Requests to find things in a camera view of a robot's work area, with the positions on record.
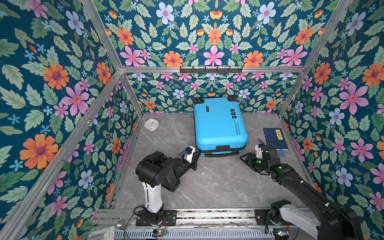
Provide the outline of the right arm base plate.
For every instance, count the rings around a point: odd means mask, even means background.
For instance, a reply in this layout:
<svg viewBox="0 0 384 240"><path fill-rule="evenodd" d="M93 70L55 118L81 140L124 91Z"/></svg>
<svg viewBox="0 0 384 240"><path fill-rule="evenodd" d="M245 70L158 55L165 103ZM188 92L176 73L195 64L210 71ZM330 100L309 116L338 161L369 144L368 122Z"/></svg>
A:
<svg viewBox="0 0 384 240"><path fill-rule="evenodd" d="M280 209L256 209L254 210L256 223L258 226L294 226L293 223L283 220L283 215Z"/></svg>

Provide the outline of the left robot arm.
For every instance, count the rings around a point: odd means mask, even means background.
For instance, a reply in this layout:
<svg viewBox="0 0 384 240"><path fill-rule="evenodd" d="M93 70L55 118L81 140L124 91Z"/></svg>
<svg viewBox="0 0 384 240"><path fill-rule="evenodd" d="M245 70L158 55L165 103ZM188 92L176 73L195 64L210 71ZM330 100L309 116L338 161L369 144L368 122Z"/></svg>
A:
<svg viewBox="0 0 384 240"><path fill-rule="evenodd" d="M145 210L153 215L164 209L161 190L174 192L181 178L196 170L201 153L194 147L187 147L178 157L169 158L156 151L145 157L136 167L136 174L145 190Z"/></svg>

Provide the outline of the dark blue book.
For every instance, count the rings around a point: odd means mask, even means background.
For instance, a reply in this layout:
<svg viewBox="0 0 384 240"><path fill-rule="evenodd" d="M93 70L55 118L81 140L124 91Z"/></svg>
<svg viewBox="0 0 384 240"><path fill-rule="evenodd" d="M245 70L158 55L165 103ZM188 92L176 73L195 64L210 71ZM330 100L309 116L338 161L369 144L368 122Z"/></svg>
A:
<svg viewBox="0 0 384 240"><path fill-rule="evenodd" d="M288 144L281 128L263 128L267 145L272 145L276 149L287 150Z"/></svg>

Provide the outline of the blue suitcase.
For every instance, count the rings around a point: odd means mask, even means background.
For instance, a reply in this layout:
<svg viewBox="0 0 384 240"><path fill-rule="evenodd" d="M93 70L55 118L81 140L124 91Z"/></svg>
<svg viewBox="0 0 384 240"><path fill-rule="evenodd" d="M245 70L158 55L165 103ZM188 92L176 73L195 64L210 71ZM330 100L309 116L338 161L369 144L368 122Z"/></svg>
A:
<svg viewBox="0 0 384 240"><path fill-rule="evenodd" d="M248 132L235 96L194 99L195 140L202 157L240 154Z"/></svg>

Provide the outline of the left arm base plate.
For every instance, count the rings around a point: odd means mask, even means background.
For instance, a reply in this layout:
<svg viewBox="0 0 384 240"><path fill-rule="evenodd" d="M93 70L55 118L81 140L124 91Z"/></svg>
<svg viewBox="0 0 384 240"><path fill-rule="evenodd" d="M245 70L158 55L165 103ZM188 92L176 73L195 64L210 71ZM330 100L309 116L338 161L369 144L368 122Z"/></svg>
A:
<svg viewBox="0 0 384 240"><path fill-rule="evenodd" d="M176 210L160 210L158 213L151 213L150 211L139 211L136 220L137 227L159 227L161 224L168 226L175 226L177 221Z"/></svg>

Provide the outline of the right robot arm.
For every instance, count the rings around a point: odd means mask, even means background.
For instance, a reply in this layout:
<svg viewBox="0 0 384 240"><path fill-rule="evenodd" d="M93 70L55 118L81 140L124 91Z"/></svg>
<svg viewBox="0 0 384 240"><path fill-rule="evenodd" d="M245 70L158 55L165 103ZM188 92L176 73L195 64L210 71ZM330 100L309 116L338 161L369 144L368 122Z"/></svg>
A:
<svg viewBox="0 0 384 240"><path fill-rule="evenodd" d="M268 222L291 223L317 240L364 238L357 213L330 201L305 182L293 167L281 163L274 146L257 145L255 153L247 153L240 159L254 172L267 175L288 189L309 208L309 212L304 212L287 200L274 202L266 218Z"/></svg>

